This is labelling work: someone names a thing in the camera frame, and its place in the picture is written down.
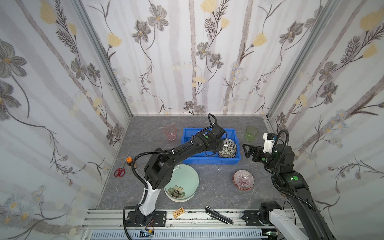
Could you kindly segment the black white patterned bowl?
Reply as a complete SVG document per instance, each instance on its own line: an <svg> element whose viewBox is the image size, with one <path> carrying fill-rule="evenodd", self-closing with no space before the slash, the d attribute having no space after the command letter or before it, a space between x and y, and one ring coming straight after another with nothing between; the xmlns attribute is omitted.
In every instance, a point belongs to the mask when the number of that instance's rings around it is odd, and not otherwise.
<svg viewBox="0 0 384 240"><path fill-rule="evenodd" d="M219 151L218 155L221 158L234 158L236 156L236 152L236 143L233 140L226 138L223 140L223 150Z"/></svg>

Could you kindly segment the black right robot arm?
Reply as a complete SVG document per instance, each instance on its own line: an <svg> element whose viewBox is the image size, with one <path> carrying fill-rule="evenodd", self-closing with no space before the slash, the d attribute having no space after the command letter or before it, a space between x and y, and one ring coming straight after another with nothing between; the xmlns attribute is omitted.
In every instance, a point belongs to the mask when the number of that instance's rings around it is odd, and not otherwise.
<svg viewBox="0 0 384 240"><path fill-rule="evenodd" d="M294 170L295 153L289 146L288 130L266 133L263 139L263 146L243 144L245 156L264 165L275 189L284 194L295 209L303 229L292 222L276 202L261 204L259 221L275 226L287 240L334 240L336 237L315 205L309 185Z"/></svg>

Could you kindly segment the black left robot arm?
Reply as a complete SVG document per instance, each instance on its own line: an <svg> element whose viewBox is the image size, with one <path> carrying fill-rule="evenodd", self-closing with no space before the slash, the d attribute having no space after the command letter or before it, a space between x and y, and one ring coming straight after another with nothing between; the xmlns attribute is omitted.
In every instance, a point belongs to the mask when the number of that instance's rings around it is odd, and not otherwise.
<svg viewBox="0 0 384 240"><path fill-rule="evenodd" d="M140 202L133 207L136 219L142 226L149 225L154 218L156 202L161 189L171 181L174 168L184 160L200 153L212 152L213 154L223 150L223 135L227 132L218 125L218 120L213 114L208 114L209 126L200 130L191 139L170 150L158 148L152 152L144 152L136 155L132 160L132 172L134 176L144 184L144 192ZM144 167L144 177L141 177L136 169L136 161L144 156L150 156Z"/></svg>

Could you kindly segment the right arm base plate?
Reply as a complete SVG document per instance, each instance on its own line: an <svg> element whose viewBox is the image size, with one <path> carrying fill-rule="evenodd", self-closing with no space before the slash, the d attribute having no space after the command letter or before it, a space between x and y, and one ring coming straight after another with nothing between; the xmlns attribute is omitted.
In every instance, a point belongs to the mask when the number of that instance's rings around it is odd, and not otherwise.
<svg viewBox="0 0 384 240"><path fill-rule="evenodd" d="M257 226L270 226L268 212L265 210L261 211L244 211L242 220L245 221L247 227Z"/></svg>

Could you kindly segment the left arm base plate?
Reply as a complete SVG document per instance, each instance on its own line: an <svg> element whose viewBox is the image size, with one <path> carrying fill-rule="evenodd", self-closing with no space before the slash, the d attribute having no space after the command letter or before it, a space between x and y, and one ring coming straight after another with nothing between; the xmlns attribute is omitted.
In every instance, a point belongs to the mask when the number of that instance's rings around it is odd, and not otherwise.
<svg viewBox="0 0 384 240"><path fill-rule="evenodd" d="M126 227L165 227L167 220L166 211L154 211L148 216L140 212L129 212L124 224Z"/></svg>

